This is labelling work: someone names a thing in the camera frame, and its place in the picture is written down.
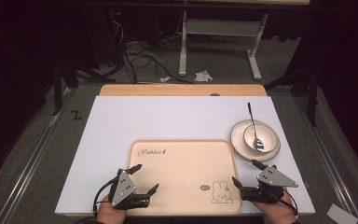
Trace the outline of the white bowl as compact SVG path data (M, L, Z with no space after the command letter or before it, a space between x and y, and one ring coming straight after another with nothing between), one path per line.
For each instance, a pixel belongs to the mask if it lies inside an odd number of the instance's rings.
M251 150L267 154L278 148L279 137L268 125L251 124L243 133L244 144Z

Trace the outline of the beige tray with rabbit print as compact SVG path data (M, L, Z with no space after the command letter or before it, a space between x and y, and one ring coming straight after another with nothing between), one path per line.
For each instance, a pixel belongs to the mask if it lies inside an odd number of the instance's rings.
M226 140L139 140L128 165L142 168L131 176L138 194L157 186L146 208L132 217L231 216L242 209L234 151Z

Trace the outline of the white table board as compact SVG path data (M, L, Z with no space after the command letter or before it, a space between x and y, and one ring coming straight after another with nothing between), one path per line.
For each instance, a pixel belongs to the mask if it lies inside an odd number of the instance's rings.
M128 165L131 146L139 140L226 140L239 121L250 118L270 126L279 136L281 149L271 163L296 182L302 177L286 140L273 101L252 96L99 96L90 111L85 130L55 209L67 216L92 212L93 200L103 197L102 188L120 168ZM259 171L232 146L236 178L254 186ZM258 212L242 202L237 215Z

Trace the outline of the person's right hand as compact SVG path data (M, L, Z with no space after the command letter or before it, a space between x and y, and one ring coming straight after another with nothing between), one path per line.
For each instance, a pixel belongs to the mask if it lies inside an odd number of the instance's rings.
M297 218L294 210L291 208L292 200L287 194L282 196L282 200L285 203L253 202L253 205L263 212L271 224L294 224L297 222Z

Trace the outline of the white round plate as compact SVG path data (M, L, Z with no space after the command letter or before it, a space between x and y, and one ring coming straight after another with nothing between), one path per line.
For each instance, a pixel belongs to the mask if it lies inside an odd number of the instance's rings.
M246 119L246 120L237 122L232 127L231 132L230 132L230 141L231 141L232 146L240 155L242 155L247 160L269 161L269 160L273 159L275 156L278 155L278 153L281 149L280 138L279 138L278 148L273 150L272 152L267 153L267 154L255 152L255 151L251 150L250 148L248 148L244 144L244 141L243 141L244 130L251 124L252 124L252 122L249 119ZM259 120L255 120L255 124L267 125L266 123L259 121Z

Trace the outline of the metal floor rail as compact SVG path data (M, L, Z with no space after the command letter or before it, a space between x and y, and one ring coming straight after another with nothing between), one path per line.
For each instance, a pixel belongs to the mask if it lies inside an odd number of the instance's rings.
M310 133L316 143L317 153L320 157L320 160L322 162L326 175L329 178L330 184L332 185L335 195L339 200L340 208L344 210L348 215L358 218L358 209L353 202L350 191L347 185L344 183L341 175L339 174L338 169L327 150L327 147L322 139L320 132L317 130L317 127L310 122L306 103L301 97L295 97L294 100L300 110L303 119L307 123Z
M26 124L24 131L0 169L0 224L8 224L27 190L54 131L62 107L73 91L60 91L62 104L55 105L55 93L48 92L48 102Z

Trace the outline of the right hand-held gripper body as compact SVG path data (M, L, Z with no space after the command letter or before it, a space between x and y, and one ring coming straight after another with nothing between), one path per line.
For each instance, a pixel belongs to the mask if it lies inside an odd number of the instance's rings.
M281 202L285 187L298 187L295 180L278 171L275 166L263 166L260 170L256 176L257 187L240 185L241 198L244 201L270 204Z

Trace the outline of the black metal stand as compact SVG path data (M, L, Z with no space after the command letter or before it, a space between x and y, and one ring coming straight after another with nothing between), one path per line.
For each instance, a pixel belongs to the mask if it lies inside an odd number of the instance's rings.
M97 80L104 83L114 83L114 79L104 77L97 72L87 68L86 66L71 61L64 57L64 54L58 49L54 50L54 56L56 63L54 65L53 74L53 87L54 87L54 112L53 115L57 116L62 109L62 80L66 83L69 88L76 88L78 86L78 80L76 79L75 71L80 70L87 75L96 78Z
M286 73L264 86L265 90L271 90L281 85L292 84L291 93L293 96L308 95L307 117L310 124L315 127L315 111L317 102L317 90L319 81L320 68L316 65L308 65L295 71Z

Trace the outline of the white metal desk frame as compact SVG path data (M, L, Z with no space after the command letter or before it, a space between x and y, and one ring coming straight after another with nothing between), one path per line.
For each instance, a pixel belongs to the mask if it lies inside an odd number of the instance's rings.
M252 37L254 45L247 49L247 59L251 67L254 80L260 80L261 74L255 58L258 46L264 33L269 15L263 14L259 21L226 21L209 19L189 19L187 13L182 13L182 42L179 59L180 77L186 75L187 48L186 41L188 35L225 35Z

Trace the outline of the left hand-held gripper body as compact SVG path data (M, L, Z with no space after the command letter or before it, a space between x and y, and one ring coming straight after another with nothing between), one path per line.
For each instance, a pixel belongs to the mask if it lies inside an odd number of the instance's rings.
M151 195L136 194L137 187L131 180L134 174L133 169L117 171L117 176L113 179L111 189L108 194L108 202L118 210L129 210L135 208L146 208L149 205Z

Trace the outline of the person's left hand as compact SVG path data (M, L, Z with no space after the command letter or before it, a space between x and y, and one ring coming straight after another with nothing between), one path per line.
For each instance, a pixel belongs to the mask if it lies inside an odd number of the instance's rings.
M127 215L126 210L114 208L105 196L100 204L96 217L98 222L102 224L123 224Z

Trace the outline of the metal spoon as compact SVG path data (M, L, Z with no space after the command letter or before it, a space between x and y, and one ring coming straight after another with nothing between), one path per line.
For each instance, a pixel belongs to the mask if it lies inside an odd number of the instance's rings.
M253 130L254 130L254 145L255 145L255 149L259 152L263 152L264 151L264 144L263 142L257 137L257 133L256 133L256 128L255 128L255 120L254 120L254 116L253 116L253 111L252 111L252 106L250 103L247 104L248 107L248 111L250 114L250 118L251 118L251 122L252 122L252 126L253 126Z

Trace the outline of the flat white paper sheet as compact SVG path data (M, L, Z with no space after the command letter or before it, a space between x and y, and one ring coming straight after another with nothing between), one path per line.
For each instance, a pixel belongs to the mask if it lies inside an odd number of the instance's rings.
M351 215L347 211L341 209L335 204L329 208L327 215L337 224L357 224L358 218Z

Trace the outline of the large crumpled white paper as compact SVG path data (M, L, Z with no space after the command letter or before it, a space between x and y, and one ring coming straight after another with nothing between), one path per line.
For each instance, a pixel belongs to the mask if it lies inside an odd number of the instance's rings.
M198 72L196 74L195 81L208 82L209 80L213 80L213 78L207 71Z

